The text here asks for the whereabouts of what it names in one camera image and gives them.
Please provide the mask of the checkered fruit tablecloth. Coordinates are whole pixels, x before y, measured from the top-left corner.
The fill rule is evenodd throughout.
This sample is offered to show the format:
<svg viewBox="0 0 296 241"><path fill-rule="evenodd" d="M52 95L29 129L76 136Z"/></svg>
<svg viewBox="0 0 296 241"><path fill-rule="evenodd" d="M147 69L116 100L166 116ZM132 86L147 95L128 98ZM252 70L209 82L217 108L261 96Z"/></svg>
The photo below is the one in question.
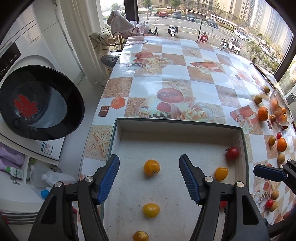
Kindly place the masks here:
<svg viewBox="0 0 296 241"><path fill-rule="evenodd" d="M268 86L269 93L264 92ZM98 104L85 146L79 194L79 235L110 240L97 203L96 177L109 153L118 118L194 121L242 129L247 150L248 183L225 183L204 174L204 203L189 240L295 240L295 195L283 182L254 175L256 165L280 168L279 154L295 160L295 128L280 126L269 99L279 85L266 71L238 55L186 39L130 37L112 70ZM260 95L262 103L254 97ZM268 109L260 121L258 109ZM287 149L268 144L281 132ZM274 190L280 192L266 209Z"/></svg>

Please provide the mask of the brown longan behind bowl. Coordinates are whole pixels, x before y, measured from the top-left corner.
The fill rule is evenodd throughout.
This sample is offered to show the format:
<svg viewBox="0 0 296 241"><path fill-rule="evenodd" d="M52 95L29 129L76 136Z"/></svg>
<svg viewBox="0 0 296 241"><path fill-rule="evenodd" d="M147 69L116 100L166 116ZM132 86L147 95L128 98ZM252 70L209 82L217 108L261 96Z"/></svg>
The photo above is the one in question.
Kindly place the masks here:
<svg viewBox="0 0 296 241"><path fill-rule="evenodd" d="M260 95L256 95L256 96L254 97L254 102L255 102L256 104L260 104L260 103L262 103L262 97L261 97Z"/></svg>

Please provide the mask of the red cherry tomato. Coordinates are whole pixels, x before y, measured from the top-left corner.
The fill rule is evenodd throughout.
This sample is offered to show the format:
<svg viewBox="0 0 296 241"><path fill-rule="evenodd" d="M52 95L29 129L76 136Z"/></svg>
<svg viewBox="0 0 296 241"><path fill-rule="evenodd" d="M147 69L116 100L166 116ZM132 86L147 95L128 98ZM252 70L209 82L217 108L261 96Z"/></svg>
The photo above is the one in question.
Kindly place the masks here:
<svg viewBox="0 0 296 241"><path fill-rule="evenodd" d="M226 158L227 160L233 161L239 157L239 150L236 147L229 147L226 150Z"/></svg>
<svg viewBox="0 0 296 241"><path fill-rule="evenodd" d="M278 132L278 133L276 134L276 139L279 140L281 137L282 137L281 132Z"/></svg>
<svg viewBox="0 0 296 241"><path fill-rule="evenodd" d="M269 209L273 206L274 200L273 199L269 199L267 200L267 202L265 203L265 207L266 209Z"/></svg>

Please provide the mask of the washing machine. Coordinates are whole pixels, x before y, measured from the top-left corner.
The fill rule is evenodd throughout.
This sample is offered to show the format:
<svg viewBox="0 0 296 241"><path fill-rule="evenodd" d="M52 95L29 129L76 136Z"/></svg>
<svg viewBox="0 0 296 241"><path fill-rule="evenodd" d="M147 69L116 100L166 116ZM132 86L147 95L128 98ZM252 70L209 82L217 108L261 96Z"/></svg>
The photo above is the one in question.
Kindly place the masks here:
<svg viewBox="0 0 296 241"><path fill-rule="evenodd" d="M1 141L53 165L84 117L82 69L56 11L34 1L1 42Z"/></svg>

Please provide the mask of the yellow cherry tomato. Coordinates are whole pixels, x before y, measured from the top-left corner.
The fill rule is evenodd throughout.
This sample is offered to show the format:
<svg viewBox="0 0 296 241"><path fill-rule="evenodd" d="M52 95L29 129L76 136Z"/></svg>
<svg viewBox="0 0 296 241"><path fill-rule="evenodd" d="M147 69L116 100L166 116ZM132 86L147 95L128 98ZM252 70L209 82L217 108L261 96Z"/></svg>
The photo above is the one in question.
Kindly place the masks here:
<svg viewBox="0 0 296 241"><path fill-rule="evenodd" d="M147 160L144 164L144 173L148 176L153 176L159 173L161 166L156 160Z"/></svg>
<svg viewBox="0 0 296 241"><path fill-rule="evenodd" d="M271 136L269 139L268 139L268 144L270 146L273 146L276 142L276 138L274 136Z"/></svg>
<svg viewBox="0 0 296 241"><path fill-rule="evenodd" d="M228 176L229 170L227 167L218 167L215 171L215 179L222 181Z"/></svg>
<svg viewBox="0 0 296 241"><path fill-rule="evenodd" d="M142 211L146 217L155 218L160 212L160 207L155 203L147 203L143 206Z"/></svg>

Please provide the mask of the dark longan beside bowl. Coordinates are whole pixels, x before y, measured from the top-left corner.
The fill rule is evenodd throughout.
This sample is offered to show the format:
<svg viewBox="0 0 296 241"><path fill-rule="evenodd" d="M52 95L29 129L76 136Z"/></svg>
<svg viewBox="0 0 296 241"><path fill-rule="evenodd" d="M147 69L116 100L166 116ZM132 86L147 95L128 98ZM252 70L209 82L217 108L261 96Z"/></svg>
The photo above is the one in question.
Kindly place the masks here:
<svg viewBox="0 0 296 241"><path fill-rule="evenodd" d="M269 92L270 92L270 89L269 89L268 86L264 86L264 92L265 92L265 93L269 93Z"/></svg>

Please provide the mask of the white tray box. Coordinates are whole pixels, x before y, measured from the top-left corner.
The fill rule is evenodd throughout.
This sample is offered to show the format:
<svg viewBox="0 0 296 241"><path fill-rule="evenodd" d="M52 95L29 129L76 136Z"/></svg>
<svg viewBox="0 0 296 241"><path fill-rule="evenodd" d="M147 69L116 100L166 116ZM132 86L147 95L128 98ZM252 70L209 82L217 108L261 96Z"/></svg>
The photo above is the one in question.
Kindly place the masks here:
<svg viewBox="0 0 296 241"><path fill-rule="evenodd" d="M236 147L239 157L230 161L226 150ZM135 232L147 232L150 240L189 240L201 207L190 197L179 169L186 154L205 175L218 167L229 170L225 183L248 183L244 134L236 126L181 120L118 118L109 153L119 156L120 166L103 206L103 225L110 240L132 240ZM156 160L159 173L144 173L147 160ZM155 218L142 208L155 203Z"/></svg>

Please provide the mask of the large mandarin orange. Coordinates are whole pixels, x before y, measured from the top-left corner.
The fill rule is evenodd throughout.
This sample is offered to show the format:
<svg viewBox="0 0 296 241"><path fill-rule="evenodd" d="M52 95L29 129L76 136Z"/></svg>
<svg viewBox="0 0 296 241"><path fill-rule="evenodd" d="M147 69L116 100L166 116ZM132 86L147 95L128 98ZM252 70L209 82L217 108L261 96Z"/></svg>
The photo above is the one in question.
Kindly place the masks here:
<svg viewBox="0 0 296 241"><path fill-rule="evenodd" d="M277 149L280 152L284 152L287 149L287 142L284 138L279 138L277 141Z"/></svg>

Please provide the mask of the clear glass fruit bowl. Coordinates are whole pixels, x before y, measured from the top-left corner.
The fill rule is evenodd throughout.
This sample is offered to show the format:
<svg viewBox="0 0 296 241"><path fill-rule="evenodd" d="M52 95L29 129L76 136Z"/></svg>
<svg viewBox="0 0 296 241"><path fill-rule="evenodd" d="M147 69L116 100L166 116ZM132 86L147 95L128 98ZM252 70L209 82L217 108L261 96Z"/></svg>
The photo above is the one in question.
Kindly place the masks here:
<svg viewBox="0 0 296 241"><path fill-rule="evenodd" d="M287 101L278 89L271 94L269 107L271 114L275 115L275 121L280 126L289 126L293 123L293 117L288 108Z"/></svg>

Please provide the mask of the small mandarin orange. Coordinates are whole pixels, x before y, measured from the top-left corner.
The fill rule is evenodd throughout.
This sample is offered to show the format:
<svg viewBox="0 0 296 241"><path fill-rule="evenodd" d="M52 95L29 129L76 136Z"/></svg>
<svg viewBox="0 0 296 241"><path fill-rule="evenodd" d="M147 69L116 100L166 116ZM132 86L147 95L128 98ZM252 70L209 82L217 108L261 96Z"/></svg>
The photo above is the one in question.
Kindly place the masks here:
<svg viewBox="0 0 296 241"><path fill-rule="evenodd" d="M258 109L257 116L260 121L267 121L269 117L268 109L264 106L261 106Z"/></svg>

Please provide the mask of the purple detergent bottle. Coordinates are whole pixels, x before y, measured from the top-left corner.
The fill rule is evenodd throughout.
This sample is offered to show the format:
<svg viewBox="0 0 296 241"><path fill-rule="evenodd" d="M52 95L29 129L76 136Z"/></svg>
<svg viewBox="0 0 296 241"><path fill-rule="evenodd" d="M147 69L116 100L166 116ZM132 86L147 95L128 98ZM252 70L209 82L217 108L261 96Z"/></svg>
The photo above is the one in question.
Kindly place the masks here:
<svg viewBox="0 0 296 241"><path fill-rule="evenodd" d="M0 155L1 157L17 164L22 165L25 161L24 154L8 147L7 145L0 143Z"/></svg>

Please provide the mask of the brown longan fruit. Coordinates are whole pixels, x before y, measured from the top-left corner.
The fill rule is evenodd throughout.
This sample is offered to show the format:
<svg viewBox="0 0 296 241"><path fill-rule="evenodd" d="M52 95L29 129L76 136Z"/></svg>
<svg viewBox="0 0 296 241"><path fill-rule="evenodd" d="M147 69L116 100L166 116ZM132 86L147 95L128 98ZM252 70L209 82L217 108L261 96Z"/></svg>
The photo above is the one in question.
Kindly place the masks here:
<svg viewBox="0 0 296 241"><path fill-rule="evenodd" d="M284 154L279 154L279 156L277 158L277 162L279 164L283 164L285 162L285 155Z"/></svg>

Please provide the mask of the brown longan near tray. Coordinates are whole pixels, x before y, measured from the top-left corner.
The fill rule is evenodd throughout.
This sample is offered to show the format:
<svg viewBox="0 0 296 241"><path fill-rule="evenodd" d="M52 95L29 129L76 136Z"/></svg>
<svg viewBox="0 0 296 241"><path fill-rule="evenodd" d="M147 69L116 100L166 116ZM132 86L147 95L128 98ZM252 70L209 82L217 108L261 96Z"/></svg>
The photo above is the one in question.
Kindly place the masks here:
<svg viewBox="0 0 296 241"><path fill-rule="evenodd" d="M271 198L273 200L276 200L279 197L279 195L280 195L280 192L278 190L274 190L271 194Z"/></svg>

